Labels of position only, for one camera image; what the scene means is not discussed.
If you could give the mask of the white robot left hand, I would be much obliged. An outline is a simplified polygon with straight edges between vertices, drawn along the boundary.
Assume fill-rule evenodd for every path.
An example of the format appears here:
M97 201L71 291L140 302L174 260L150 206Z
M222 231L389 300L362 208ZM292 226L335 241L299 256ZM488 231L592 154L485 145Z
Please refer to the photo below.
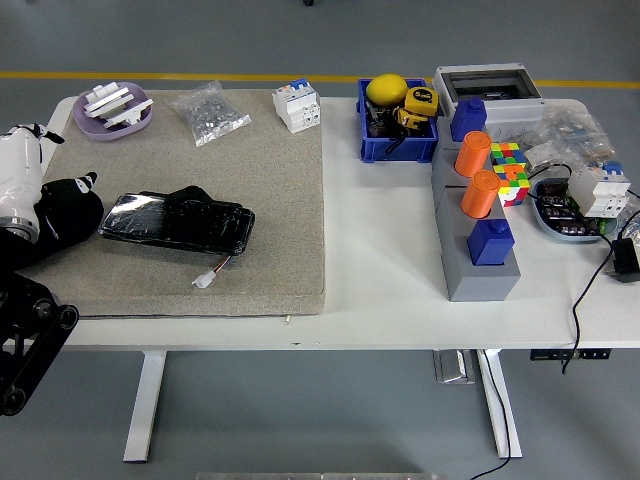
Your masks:
M97 174L45 184L43 139L64 142L35 123L16 125L1 135L1 228L32 244L44 229L56 239L92 234L104 213L93 191Z

